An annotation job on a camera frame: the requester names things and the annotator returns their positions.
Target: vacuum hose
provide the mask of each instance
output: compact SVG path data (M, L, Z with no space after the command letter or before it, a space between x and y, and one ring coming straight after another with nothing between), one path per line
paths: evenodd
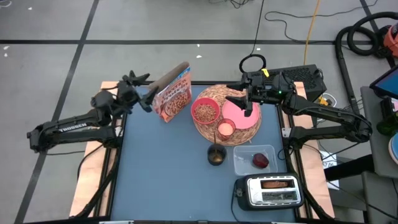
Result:
M359 20L357 23L355 23L353 26L345 27L342 29L336 36L335 40L335 52L336 52L336 58L337 62L340 68L341 75L343 77L344 85L347 91L348 95L348 102L351 105L351 108L354 113L359 113L358 106L356 104L356 98L354 94L353 87L351 85L351 80L349 79L348 75L348 70L347 70L347 65L344 60L344 55L343 51L341 50L341 39L343 38L343 35L348 33L347 35L347 44L350 50L352 50L354 53L362 56L368 56L368 55L376 55L377 57L381 57L379 55L380 52L380 46L382 46L382 35L385 34L388 30L388 27L383 27L380 32L375 34L374 32L370 31L367 28L361 27L365 22L369 22L374 19L379 19L379 18L391 18L398 20L398 12L378 12L375 14L372 14L370 16L366 16L365 18ZM355 46L354 44L354 33L355 32L360 32L364 35L366 35L370 41L372 47L369 50L362 50Z

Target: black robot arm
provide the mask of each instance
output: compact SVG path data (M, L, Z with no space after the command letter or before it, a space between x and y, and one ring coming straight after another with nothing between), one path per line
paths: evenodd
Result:
M139 86L149 77L149 74L136 77L130 71L129 76L123 76L116 87L118 95L107 90L101 90L91 99L93 107L87 114L74 116L58 121L48 121L38 125L27 133L30 148L35 152L45 152L57 144L73 142L99 141L105 147L117 147L117 136L114 127L109 126L113 119L120 118L124 113L131 113L132 107L139 103L146 112L151 112L150 105L158 88L152 89L140 96L135 86Z
M352 142L366 142L372 134L371 123L365 117L350 111L319 105L298 96L294 82L285 77L283 73L276 75L272 81L263 71L249 72L242 75L240 82L227 85L228 88L243 91L246 96L227 96L226 99L245 110L245 116L250 116L252 103L280 104L282 110L288 115L307 114L316 118L340 123L341 126L327 128L305 129L293 127L283 130L284 138L289 145L301 148L311 139L345 138Z

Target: red cereal box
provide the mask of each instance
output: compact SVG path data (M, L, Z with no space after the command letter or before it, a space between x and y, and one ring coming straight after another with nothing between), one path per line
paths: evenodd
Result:
M165 122L169 122L192 100L190 70L189 63L183 62L148 86L150 90L159 87L152 105Z

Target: monitor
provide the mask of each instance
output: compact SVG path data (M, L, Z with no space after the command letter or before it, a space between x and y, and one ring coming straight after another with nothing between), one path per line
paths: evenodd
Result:
M377 94L398 99L398 65L374 81L370 88Z

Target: table leg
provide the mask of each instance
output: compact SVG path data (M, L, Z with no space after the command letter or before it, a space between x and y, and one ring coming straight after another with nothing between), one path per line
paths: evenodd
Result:
M325 172L327 181L360 175L363 171L374 172L372 154L345 162L337 166L326 168L323 171Z

